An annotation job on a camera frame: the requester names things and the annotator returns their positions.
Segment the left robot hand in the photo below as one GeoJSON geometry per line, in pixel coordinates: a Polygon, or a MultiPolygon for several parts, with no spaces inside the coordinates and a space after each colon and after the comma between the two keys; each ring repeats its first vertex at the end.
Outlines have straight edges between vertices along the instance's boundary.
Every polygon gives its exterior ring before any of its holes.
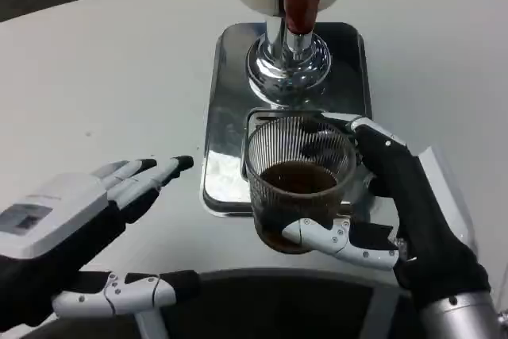
{"type": "Polygon", "coordinates": [[[91,173],[56,175],[1,212],[1,328],[48,316],[137,314],[194,298],[197,272],[85,271],[138,221],[160,191],[194,164],[190,156],[123,160],[91,173]]]}

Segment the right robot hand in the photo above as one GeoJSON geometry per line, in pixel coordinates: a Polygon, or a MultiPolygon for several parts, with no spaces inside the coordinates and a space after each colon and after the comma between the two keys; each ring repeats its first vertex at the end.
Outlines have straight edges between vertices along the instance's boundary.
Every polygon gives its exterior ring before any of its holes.
{"type": "Polygon", "coordinates": [[[488,274],[475,250],[463,242],[454,218],[466,224],[468,211],[449,184],[432,148],[414,155],[405,141],[373,120],[355,114],[322,113],[305,116],[300,129],[311,135],[301,152],[314,158],[331,149],[328,126],[337,127],[356,145],[373,174],[369,189],[394,200],[398,237],[407,244],[407,257],[389,265],[401,287],[419,309],[472,293],[489,293],[488,274]]]}

